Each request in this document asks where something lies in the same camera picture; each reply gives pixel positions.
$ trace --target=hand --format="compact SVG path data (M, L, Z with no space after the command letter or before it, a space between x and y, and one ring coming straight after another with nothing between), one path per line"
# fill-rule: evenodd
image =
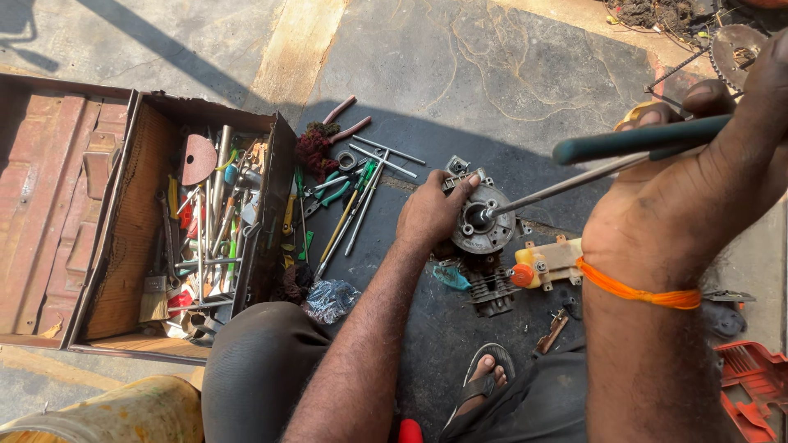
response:
M734 118L694 154L619 174L583 231L588 264L650 292L697 287L716 255L788 187L788 32L764 47L738 106L718 80L687 92L695 117ZM667 105L643 109L634 126L682 120Z
M460 208L481 181L477 174L472 174L446 196L440 185L451 176L446 171L435 169L429 173L427 182L408 197L396 224L397 240L429 250L451 236L457 226Z

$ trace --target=dirt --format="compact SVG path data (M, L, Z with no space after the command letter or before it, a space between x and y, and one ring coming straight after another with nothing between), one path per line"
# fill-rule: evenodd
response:
M620 8L617 18L627 26L660 24L674 33L683 32L693 19L692 0L611 0L608 7Z

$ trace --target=orange thread bracelet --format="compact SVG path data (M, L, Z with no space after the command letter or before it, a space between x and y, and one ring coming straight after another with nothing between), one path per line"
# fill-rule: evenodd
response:
M640 291L632 289L622 282L602 274L593 266L589 265L580 256L575 264L583 273L585 278L591 280L600 289L610 292L614 296L619 296L627 300L640 300L648 303L658 304L665 307L673 307L674 309L695 309L701 305L701 291L700 289L690 289L688 291L672 291L662 292L655 294L649 291Z

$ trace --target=sprocket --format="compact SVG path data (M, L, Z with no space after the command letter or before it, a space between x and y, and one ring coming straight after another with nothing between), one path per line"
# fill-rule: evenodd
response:
M728 24L712 36L709 57L720 80L741 92L747 68L766 45L767 38L744 24Z

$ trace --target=toe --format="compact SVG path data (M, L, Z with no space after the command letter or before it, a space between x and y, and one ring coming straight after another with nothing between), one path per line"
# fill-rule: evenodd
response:
M479 360L479 364L476 365L476 371L470 377L470 379L476 380L477 378L484 377L490 373L490 371L493 369L493 366L495 366L495 357L491 356L490 354L483 356Z
M506 382L506 374L504 374L504 367L498 366L495 368L495 384L499 388Z

